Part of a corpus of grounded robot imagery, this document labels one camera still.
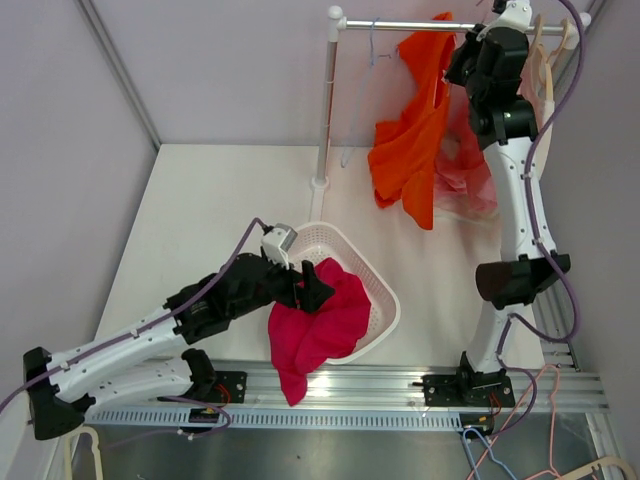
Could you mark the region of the magenta t shirt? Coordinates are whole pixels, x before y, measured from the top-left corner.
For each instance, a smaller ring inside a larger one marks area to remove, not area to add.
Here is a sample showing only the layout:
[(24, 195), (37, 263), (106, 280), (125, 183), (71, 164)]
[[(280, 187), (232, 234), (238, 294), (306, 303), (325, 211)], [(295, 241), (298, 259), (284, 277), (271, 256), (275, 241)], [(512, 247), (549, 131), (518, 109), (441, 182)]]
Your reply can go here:
[(369, 325), (371, 302), (362, 281), (334, 259), (316, 265), (334, 295), (316, 313), (276, 304), (268, 320), (272, 366), (289, 406), (306, 396), (307, 376), (328, 359), (351, 355)]

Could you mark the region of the orange t shirt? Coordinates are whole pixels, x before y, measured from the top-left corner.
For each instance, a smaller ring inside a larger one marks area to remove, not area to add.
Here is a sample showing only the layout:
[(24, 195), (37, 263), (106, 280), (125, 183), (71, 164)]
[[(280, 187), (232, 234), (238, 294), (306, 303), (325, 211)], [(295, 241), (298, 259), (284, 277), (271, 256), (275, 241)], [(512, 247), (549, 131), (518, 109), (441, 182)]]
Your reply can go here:
[(380, 208), (400, 202), (423, 230), (434, 225), (435, 160), (447, 130), (450, 87), (444, 74), (456, 46), (451, 32), (416, 32), (398, 54), (416, 91), (396, 120), (375, 126), (368, 165)]

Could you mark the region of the pink t shirt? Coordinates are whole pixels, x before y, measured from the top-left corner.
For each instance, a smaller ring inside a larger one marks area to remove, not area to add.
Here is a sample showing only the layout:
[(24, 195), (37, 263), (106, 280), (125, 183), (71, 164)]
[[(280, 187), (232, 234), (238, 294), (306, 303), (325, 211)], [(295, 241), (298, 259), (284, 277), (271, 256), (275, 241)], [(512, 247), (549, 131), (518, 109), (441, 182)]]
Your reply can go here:
[(473, 223), (497, 215), (495, 187), (469, 126), (466, 103), (451, 117), (435, 160), (434, 207), (442, 214)]

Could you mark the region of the cream white t shirt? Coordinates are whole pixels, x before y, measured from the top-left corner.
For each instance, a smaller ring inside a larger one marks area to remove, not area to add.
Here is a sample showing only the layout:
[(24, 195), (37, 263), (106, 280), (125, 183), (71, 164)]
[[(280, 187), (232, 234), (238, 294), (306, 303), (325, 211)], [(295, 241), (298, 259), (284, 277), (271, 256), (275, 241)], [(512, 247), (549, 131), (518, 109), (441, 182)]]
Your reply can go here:
[[(543, 126), (555, 110), (552, 61), (537, 45), (522, 72), (520, 93), (534, 107)], [(452, 94), (449, 123), (435, 160), (434, 207), (437, 214), (476, 222), (497, 214), (496, 190), (477, 140), (469, 126), (468, 103)]]

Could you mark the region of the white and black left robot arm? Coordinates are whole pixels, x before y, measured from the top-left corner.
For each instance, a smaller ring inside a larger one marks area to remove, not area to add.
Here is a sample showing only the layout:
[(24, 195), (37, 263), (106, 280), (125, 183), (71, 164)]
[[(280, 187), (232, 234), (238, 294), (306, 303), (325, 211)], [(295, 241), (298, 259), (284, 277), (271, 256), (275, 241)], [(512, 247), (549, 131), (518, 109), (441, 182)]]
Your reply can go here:
[(206, 400), (217, 373), (196, 343), (272, 303), (315, 313), (334, 293), (310, 261), (296, 270), (243, 253), (106, 339), (58, 353), (36, 347), (23, 356), (34, 436), (61, 437), (113, 404)]

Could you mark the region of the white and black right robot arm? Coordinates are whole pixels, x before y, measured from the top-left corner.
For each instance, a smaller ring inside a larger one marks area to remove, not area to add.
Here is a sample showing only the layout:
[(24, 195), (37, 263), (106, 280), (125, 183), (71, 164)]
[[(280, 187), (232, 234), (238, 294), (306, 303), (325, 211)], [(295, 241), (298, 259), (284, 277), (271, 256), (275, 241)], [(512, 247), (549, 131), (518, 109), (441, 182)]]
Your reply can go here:
[(485, 406), (491, 395), (509, 387), (501, 361), (512, 323), (571, 266), (548, 233), (539, 179), (527, 159), (538, 136), (534, 107), (519, 92), (528, 53), (525, 33), (477, 24), (445, 75), (466, 92), (469, 124), (489, 167), (502, 220), (501, 258), (476, 269), (484, 304), (449, 385), (449, 399), (461, 406)]

